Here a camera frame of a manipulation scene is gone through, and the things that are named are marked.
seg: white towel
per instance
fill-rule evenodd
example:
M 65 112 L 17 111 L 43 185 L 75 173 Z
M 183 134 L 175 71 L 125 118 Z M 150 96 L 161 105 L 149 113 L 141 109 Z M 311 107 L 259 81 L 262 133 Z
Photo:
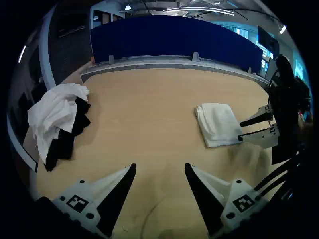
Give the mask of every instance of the white towel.
M 51 142 L 58 139 L 60 129 L 72 132 L 77 106 L 76 97 L 87 101 L 89 90 L 79 84 L 60 84 L 47 91 L 42 99 L 28 110 L 28 122 L 37 139 L 39 155 L 47 158 Z
M 242 129 L 229 105 L 204 103 L 195 113 L 207 147 L 241 143 Z

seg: black cloth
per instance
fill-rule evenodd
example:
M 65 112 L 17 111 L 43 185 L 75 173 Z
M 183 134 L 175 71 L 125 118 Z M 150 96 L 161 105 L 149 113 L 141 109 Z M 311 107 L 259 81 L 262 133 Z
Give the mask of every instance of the black cloth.
M 59 138 L 52 140 L 47 154 L 46 164 L 44 164 L 47 171 L 51 172 L 54 169 L 58 159 L 71 159 L 75 136 L 81 134 L 84 128 L 91 123 L 85 115 L 91 105 L 78 97 L 75 100 L 75 103 L 77 104 L 77 114 L 75 116 L 72 132 L 69 133 L 60 129 Z

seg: pile of clothes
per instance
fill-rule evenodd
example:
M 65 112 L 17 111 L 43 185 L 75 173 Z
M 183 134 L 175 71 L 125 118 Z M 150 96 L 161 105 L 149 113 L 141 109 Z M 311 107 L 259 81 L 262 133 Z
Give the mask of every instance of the pile of clothes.
M 70 159 L 75 137 L 90 125 L 86 113 L 89 90 L 79 84 L 60 84 L 47 91 L 28 110 L 28 122 L 47 171 L 58 159 Z

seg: blue partition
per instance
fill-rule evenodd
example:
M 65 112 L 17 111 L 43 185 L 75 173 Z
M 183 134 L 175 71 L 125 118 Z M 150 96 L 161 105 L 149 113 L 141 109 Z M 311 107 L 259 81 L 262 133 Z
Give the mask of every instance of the blue partition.
M 91 30 L 96 63 L 142 55 L 207 58 L 259 73 L 262 50 L 246 38 L 216 24 L 177 16 L 144 16 L 110 22 Z

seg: table surface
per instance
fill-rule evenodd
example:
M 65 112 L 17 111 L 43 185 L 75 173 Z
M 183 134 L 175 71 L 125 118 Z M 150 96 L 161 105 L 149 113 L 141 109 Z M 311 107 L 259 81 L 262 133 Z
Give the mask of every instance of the table surface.
M 115 239 L 207 238 L 185 163 L 252 186 L 276 168 L 271 149 L 249 143 L 206 148 L 195 118 L 197 105 L 218 102 L 245 120 L 268 99 L 253 81 L 190 69 L 136 69 L 95 75 L 84 85 L 91 125 L 76 137 L 70 161 L 59 160 L 53 172 L 39 164 L 37 189 L 54 199 L 80 178 L 94 182 L 136 163 Z M 267 122 L 244 133 L 263 128 Z

